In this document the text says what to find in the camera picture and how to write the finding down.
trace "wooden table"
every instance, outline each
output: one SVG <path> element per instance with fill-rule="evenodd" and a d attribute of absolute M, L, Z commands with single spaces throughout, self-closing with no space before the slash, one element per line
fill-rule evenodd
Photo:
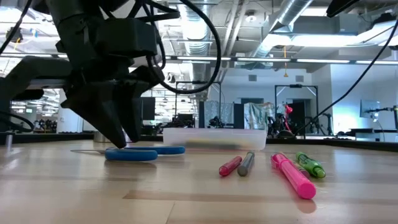
<path fill-rule="evenodd" d="M 330 146 L 269 145 L 248 177 L 218 168 L 246 151 L 187 149 L 150 163 L 110 162 L 92 141 L 0 147 L 5 223 L 398 223 L 398 154 Z M 325 167 L 317 195 L 299 199 L 269 157 L 306 152 Z"/>

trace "gray marker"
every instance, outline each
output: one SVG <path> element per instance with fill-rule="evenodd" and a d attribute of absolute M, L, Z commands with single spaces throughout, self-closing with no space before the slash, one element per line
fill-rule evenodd
<path fill-rule="evenodd" d="M 246 157 L 242 161 L 241 165 L 238 167 L 238 174 L 241 177 L 245 177 L 249 174 L 250 169 L 253 165 L 254 161 L 254 152 L 250 151 L 248 154 L 246 154 Z"/>

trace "red marker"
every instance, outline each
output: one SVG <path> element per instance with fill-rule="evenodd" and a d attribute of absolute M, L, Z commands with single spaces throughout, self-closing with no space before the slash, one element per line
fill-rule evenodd
<path fill-rule="evenodd" d="M 220 167 L 220 169 L 218 169 L 218 173 L 220 175 L 222 175 L 223 177 L 225 177 L 228 174 L 230 174 L 233 170 L 235 170 L 235 168 L 237 168 L 238 165 L 240 165 L 241 162 L 242 162 L 242 157 L 236 156 L 231 161 L 229 161 L 226 164 L 222 165 Z"/>

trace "scissors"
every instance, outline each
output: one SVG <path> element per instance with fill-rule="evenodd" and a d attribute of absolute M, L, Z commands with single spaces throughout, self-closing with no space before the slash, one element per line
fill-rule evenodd
<path fill-rule="evenodd" d="M 110 147 L 106 150 L 73 150 L 75 152 L 95 151 L 105 155 L 111 161 L 151 161 L 157 159 L 157 155 L 176 155 L 183 154 L 183 146 L 134 146 L 118 149 Z"/>

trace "green marker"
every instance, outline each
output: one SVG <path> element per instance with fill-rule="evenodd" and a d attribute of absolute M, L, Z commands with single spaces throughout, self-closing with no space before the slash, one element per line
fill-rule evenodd
<path fill-rule="evenodd" d="M 321 164 L 318 161 L 309 158 L 305 153 L 296 153 L 296 158 L 298 164 L 306 169 L 311 175 L 319 178 L 324 178 L 326 176 Z"/>

